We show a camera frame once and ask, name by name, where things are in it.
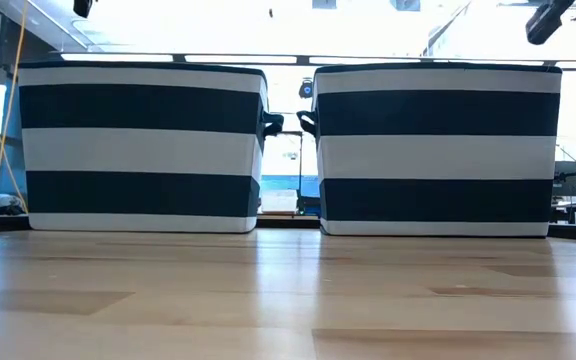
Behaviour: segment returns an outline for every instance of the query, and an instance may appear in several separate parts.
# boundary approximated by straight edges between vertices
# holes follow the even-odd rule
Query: bin handle
[[[261,113],[261,123],[270,124],[264,127],[264,139],[267,136],[275,136],[283,130],[284,116],[281,114],[271,114],[269,112],[263,111]]]
[[[312,136],[317,136],[317,114],[314,111],[297,111],[297,117],[299,118],[299,124],[305,132]]]

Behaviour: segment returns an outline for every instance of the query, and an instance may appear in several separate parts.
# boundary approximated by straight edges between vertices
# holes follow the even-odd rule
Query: wooden surface
[[[576,242],[1,233],[0,359],[576,359]]]

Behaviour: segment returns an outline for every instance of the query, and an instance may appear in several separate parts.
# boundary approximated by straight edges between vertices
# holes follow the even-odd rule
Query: navy blue stripe
[[[387,63],[387,64],[363,64],[363,65],[333,65],[320,67],[315,71],[317,74],[344,73],[365,70],[401,70],[401,69],[468,69],[468,70],[508,70],[529,71],[561,74],[562,71],[556,66],[532,66],[512,64],[471,64],[466,62],[411,62],[411,63]]]
[[[34,213],[256,216],[250,176],[28,171]]]
[[[555,136],[559,94],[366,91],[317,97],[319,136]]]
[[[219,65],[201,65],[175,62],[131,62],[131,61],[37,61],[25,62],[19,64],[22,69],[46,69],[46,68],[109,68],[109,69],[169,69],[169,70],[194,70],[194,71],[211,71],[232,74],[250,74],[261,76],[264,82],[268,83],[264,72],[258,69],[219,66]]]
[[[174,86],[20,87],[22,127],[130,128],[257,134],[256,93]]]
[[[338,221],[547,222],[552,180],[324,179]]]

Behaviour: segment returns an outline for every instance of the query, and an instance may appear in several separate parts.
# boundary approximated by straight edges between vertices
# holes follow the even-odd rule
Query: fabric storage bin
[[[560,88],[555,67],[318,69],[298,116],[317,139],[323,230],[546,236]]]
[[[257,219],[263,72],[178,63],[49,62],[19,75],[30,225],[247,232]]]

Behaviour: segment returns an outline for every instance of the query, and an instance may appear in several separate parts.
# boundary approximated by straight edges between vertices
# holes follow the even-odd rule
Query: white stripe
[[[242,233],[255,228],[257,217],[31,212],[29,221],[35,230]]]
[[[331,235],[383,236],[546,236],[548,223],[467,223],[327,221],[321,225]]]
[[[28,171],[118,171],[261,178],[256,135],[182,130],[23,130]]]
[[[108,67],[19,70],[19,86],[65,84],[185,86],[254,93],[266,91],[266,84],[259,75],[219,71]]]
[[[324,136],[319,180],[552,179],[555,142],[554,136]]]
[[[358,70],[316,74],[317,94],[387,90],[474,90],[559,93],[561,74],[473,69]]]

